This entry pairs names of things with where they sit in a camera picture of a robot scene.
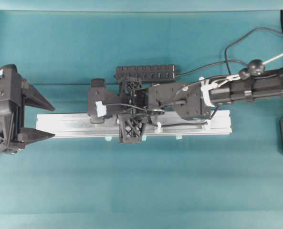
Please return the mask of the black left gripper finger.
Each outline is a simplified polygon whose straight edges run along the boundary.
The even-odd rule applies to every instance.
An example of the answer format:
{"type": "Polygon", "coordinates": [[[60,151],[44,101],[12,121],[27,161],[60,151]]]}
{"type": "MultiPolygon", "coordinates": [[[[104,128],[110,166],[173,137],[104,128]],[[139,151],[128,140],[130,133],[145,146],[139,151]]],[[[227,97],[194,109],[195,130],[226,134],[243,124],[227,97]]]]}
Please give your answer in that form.
{"type": "Polygon", "coordinates": [[[26,106],[36,107],[43,110],[54,111],[55,108],[45,97],[28,82],[22,82],[21,94],[24,97],[26,106]]]}
{"type": "Polygon", "coordinates": [[[20,132],[17,134],[17,141],[28,145],[31,143],[52,138],[54,136],[55,134],[48,133],[45,131],[37,130],[34,128],[22,127],[20,129],[20,132]]]}

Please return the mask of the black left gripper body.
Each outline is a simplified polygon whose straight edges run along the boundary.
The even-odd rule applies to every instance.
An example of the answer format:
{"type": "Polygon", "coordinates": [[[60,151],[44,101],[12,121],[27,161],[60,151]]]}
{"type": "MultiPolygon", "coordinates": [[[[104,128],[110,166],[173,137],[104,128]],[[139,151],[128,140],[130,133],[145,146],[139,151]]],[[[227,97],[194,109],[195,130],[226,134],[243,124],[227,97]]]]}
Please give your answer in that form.
{"type": "Polygon", "coordinates": [[[23,127],[23,96],[21,104],[16,105],[12,101],[0,102],[0,153],[16,154],[25,148],[25,144],[17,141],[17,134],[23,127]]]}

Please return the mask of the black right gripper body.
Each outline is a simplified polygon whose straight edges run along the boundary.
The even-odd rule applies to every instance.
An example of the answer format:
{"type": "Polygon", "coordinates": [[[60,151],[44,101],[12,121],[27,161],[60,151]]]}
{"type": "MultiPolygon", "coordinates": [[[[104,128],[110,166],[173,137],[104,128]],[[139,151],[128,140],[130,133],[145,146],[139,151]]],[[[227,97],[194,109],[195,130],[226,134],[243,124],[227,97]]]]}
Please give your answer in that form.
{"type": "Polygon", "coordinates": [[[147,88],[138,78],[124,78],[119,82],[121,111],[117,113],[119,121],[119,142],[132,144],[142,141],[150,117],[160,114],[159,108],[147,105],[147,88]]]}

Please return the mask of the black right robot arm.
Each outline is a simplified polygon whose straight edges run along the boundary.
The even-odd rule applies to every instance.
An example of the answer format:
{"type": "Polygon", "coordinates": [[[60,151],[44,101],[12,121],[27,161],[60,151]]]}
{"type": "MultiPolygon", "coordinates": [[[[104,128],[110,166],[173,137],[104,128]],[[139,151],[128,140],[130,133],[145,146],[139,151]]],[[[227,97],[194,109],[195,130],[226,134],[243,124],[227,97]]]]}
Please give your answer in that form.
{"type": "Polygon", "coordinates": [[[181,125],[205,126],[221,105],[260,98],[283,98],[283,67],[266,70],[253,60],[236,74],[179,82],[174,65],[118,66],[122,108],[117,114],[121,143],[140,142],[147,125],[164,128],[154,118],[175,112],[181,125]]]}

